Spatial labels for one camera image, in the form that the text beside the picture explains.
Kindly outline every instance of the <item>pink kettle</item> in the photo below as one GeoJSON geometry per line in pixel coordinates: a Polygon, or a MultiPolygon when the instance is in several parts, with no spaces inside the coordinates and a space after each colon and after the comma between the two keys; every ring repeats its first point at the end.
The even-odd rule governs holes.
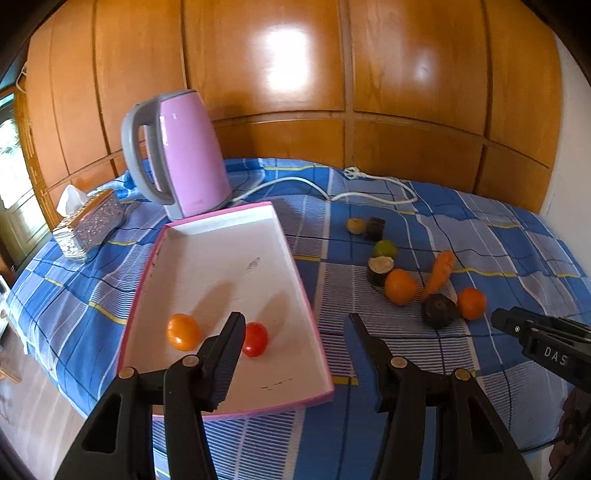
{"type": "Polygon", "coordinates": [[[135,105],[121,125],[125,162],[140,192],[172,220],[223,207],[232,193],[212,123],[195,90],[165,93],[135,105]],[[143,126],[154,186],[142,164],[143,126]]]}

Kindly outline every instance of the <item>kettle base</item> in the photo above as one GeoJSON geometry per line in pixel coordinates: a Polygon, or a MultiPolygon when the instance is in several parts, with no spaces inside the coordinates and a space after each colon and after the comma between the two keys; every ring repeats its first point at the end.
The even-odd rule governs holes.
{"type": "Polygon", "coordinates": [[[190,215],[184,215],[182,211],[177,207],[170,207],[165,205],[164,210],[166,211],[166,216],[171,220],[183,220],[185,218],[191,218],[197,215],[202,215],[204,213],[215,212],[217,210],[223,209],[231,200],[232,200],[232,193],[230,192],[226,198],[224,198],[220,203],[218,203],[215,207],[212,207],[208,210],[196,210],[192,212],[190,215]]]}

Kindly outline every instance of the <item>stain on tray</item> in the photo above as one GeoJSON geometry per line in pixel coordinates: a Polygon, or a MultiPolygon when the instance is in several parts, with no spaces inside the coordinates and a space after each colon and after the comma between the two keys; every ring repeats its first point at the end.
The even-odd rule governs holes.
{"type": "Polygon", "coordinates": [[[285,383],[285,382],[289,382],[290,380],[293,380],[293,378],[288,378],[287,380],[281,380],[280,382],[273,383],[273,385],[269,385],[268,387],[261,387],[261,390],[270,390],[273,387],[276,387],[277,385],[281,385],[282,383],[285,383]]]}
{"type": "Polygon", "coordinates": [[[247,266],[247,270],[249,272],[253,271],[256,267],[258,267],[259,262],[261,261],[261,257],[256,257],[252,262],[250,262],[247,266]]]}

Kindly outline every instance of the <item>white wall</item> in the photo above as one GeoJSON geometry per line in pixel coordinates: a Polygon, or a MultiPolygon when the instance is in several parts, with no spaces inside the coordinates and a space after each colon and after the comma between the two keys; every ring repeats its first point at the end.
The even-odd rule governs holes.
{"type": "Polygon", "coordinates": [[[591,86],[557,38],[562,120],[556,163],[540,215],[591,275],[591,86]]]}

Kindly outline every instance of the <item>wooden floor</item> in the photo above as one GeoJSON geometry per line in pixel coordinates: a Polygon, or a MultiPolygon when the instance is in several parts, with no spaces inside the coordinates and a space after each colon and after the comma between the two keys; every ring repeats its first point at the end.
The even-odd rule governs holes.
{"type": "Polygon", "coordinates": [[[66,452],[84,423],[83,418],[25,355],[12,332],[2,337],[2,364],[19,377],[18,385],[0,381],[0,429],[37,480],[53,480],[66,452]]]}

